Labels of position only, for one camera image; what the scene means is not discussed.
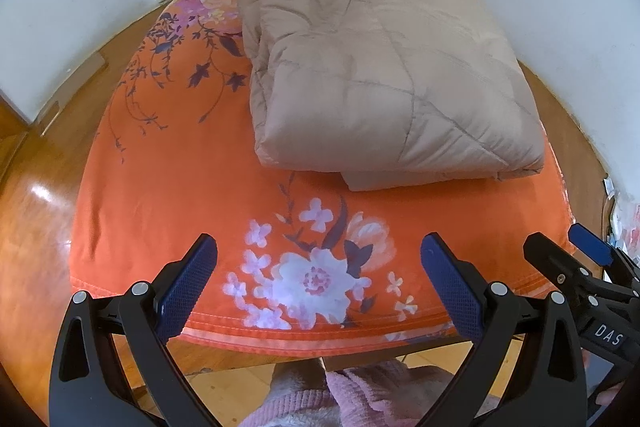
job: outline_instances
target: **tile floor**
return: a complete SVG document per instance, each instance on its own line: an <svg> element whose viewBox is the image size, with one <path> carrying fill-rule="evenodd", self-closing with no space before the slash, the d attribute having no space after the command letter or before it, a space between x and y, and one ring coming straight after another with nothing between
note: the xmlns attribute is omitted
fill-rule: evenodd
<svg viewBox="0 0 640 427"><path fill-rule="evenodd" d="M512 341L498 378L491 389L492 394L501 396L513 371L520 352L520 341ZM455 373L466 357L471 343L437 347L420 353L407 355L404 363L409 367L438 365ZM247 415L261 404L269 392L273 364L260 365L229 371L212 371L187 377L200 399L224 427L237 426ZM140 406L160 416L149 395L139 400Z"/></svg>

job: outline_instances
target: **textured blue pad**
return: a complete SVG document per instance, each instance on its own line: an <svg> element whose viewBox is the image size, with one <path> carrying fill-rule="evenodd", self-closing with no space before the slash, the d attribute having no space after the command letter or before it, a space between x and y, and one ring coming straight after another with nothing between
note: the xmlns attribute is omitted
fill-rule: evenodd
<svg viewBox="0 0 640 427"><path fill-rule="evenodd" d="M596 264L609 266L613 263L611 247L580 223L575 223L569 228L569 241Z"/></svg>
<svg viewBox="0 0 640 427"><path fill-rule="evenodd" d="M461 337L478 343L484 335L482 304L458 271L458 260L434 235L422 240L420 258L438 297Z"/></svg>
<svg viewBox="0 0 640 427"><path fill-rule="evenodd" d="M204 286L218 262L218 248L212 237L202 241L180 269L175 282L158 304L156 333L162 343L182 332Z"/></svg>

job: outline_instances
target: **metal rivet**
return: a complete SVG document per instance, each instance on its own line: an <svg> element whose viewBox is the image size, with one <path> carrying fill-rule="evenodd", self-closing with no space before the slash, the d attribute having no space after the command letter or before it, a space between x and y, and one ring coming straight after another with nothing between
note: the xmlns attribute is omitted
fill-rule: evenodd
<svg viewBox="0 0 640 427"><path fill-rule="evenodd" d="M552 292L551 300L556 304L564 304L564 295L562 295L560 292Z"/></svg>
<svg viewBox="0 0 640 427"><path fill-rule="evenodd" d="M85 299L86 299L86 292L85 291L79 291L79 292L74 293L73 301L76 304L84 302Z"/></svg>
<svg viewBox="0 0 640 427"><path fill-rule="evenodd" d="M149 285L146 282L136 282L131 288L133 295L144 295L149 289Z"/></svg>
<svg viewBox="0 0 640 427"><path fill-rule="evenodd" d="M491 285L491 291L496 295L502 296L502 295L507 295L507 292L509 291L509 289L507 288L507 286L505 286L501 282L494 282Z"/></svg>

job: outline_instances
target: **orange bedsheet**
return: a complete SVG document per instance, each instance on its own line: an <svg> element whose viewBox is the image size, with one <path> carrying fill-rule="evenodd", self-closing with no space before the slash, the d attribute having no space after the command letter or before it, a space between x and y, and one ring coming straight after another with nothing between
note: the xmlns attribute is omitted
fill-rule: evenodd
<svg viewBox="0 0 640 427"><path fill-rule="evenodd" d="M541 231L572 251L572 215L551 147L536 176L350 192L340 174L263 168L254 153L236 0L174 0L122 76L78 198L76 289L119 294L180 259L201 232L218 266L183 337L288 355L330 355L450 330L420 266L437 231L487 280L535 295L524 261Z"/></svg>

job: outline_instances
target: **wooden table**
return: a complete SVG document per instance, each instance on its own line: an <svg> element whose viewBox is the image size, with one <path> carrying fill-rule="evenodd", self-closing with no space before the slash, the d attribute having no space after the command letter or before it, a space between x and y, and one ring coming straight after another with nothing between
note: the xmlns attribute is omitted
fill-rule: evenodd
<svg viewBox="0 0 640 427"><path fill-rule="evenodd" d="M67 256L82 171L114 86L157 16L157 11L149 14L105 45L101 53L107 68L78 91L44 137L36 130L29 132L0 185L0 363L42 419L47 418L53 350L71 293ZM535 75L526 73L564 172L575 216L599 231L602 166L561 105ZM141 385L126 345L119 342L127 378L132 387ZM170 341L169 349L187 374L286 360L176 339ZM391 355L377 352L326 363L356 365Z"/></svg>

